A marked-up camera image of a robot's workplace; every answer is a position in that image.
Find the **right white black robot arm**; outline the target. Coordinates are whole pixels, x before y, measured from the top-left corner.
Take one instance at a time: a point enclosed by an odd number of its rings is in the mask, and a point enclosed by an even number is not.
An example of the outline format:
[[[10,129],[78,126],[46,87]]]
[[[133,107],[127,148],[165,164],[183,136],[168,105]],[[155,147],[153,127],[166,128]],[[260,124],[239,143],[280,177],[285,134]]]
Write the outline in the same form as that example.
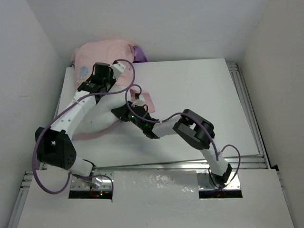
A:
[[[123,122],[132,122],[150,139],[180,136],[190,147],[203,154],[209,164],[210,179],[214,186],[223,188],[229,180],[232,167],[214,143],[214,126],[195,112],[185,109],[161,122],[152,118],[144,105],[132,105],[128,102],[122,107],[112,109],[111,113]]]

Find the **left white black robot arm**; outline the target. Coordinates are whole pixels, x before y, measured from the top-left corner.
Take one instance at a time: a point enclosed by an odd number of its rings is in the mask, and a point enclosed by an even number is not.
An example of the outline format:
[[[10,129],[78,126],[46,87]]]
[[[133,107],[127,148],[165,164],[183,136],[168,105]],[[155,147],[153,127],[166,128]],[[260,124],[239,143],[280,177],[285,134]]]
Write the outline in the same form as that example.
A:
[[[91,76],[80,84],[63,115],[49,127],[38,128],[35,133],[37,159],[79,176],[89,176],[93,164],[80,158],[72,144],[72,136],[84,116],[109,92],[125,65],[95,63]]]

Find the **pink purple pillowcase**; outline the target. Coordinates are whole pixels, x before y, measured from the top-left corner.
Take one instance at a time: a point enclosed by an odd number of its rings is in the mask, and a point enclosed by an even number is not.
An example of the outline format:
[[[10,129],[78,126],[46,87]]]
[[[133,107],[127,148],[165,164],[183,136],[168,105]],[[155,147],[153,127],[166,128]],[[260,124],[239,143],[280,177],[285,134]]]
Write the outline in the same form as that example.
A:
[[[121,93],[132,82],[133,71],[130,63],[148,61],[138,45],[133,45],[131,42],[124,39],[110,39],[86,43],[78,47],[71,58],[74,64],[75,85],[80,86],[82,82],[86,81],[91,76],[95,63],[112,64],[117,59],[124,59],[123,64],[126,66],[126,70],[111,89],[113,94]],[[132,87],[128,92],[125,92],[125,100],[134,101],[135,93],[137,92],[138,89]],[[73,139],[89,140],[101,137],[107,134],[118,123],[119,120],[105,130],[97,133],[74,132]]]

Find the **white pillow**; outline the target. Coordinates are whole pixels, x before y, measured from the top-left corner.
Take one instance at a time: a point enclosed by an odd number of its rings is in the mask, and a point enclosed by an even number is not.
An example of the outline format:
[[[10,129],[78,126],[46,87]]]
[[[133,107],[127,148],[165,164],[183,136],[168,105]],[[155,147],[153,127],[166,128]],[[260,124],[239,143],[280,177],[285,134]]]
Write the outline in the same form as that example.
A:
[[[84,116],[75,133],[97,133],[105,130],[118,121],[111,110],[124,105],[125,91],[103,96],[98,104]]]

